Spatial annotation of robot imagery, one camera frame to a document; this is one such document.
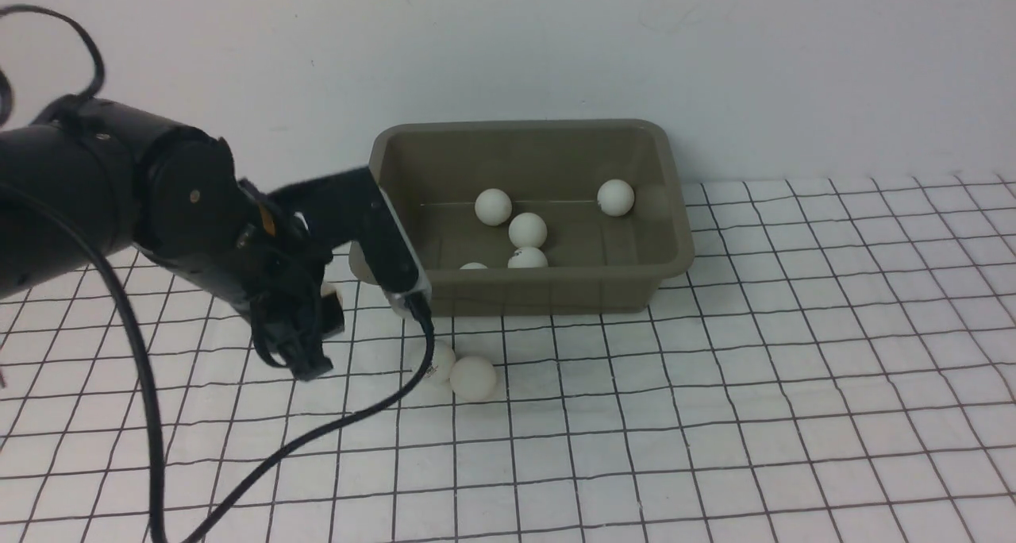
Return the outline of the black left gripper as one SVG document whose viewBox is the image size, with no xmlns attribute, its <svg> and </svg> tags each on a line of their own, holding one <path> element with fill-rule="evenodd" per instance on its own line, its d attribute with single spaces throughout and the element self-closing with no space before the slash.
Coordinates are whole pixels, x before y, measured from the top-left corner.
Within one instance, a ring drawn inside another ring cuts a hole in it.
<svg viewBox="0 0 1016 543">
<path fill-rule="evenodd" d="M 152 235 L 152 261 L 231 305 L 265 364 L 301 381 L 333 370 L 322 338 L 345 330 L 344 305 L 340 293 L 320 294 L 330 258 L 295 214 L 250 181 L 231 181 L 223 195 L 206 188 L 153 218 Z"/>
</svg>

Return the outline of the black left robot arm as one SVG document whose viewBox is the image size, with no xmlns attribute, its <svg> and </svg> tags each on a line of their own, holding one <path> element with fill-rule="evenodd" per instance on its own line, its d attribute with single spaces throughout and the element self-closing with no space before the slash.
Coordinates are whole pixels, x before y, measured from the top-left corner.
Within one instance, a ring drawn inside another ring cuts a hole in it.
<svg viewBox="0 0 1016 543">
<path fill-rule="evenodd" d="M 297 213 L 236 177 L 226 141 L 145 111 L 64 97 L 4 131 L 2 184 L 50 206 L 99 252 L 137 248 L 228 303 L 263 362 L 309 381 L 333 369 L 323 338 L 344 313 L 330 261 Z"/>
</svg>

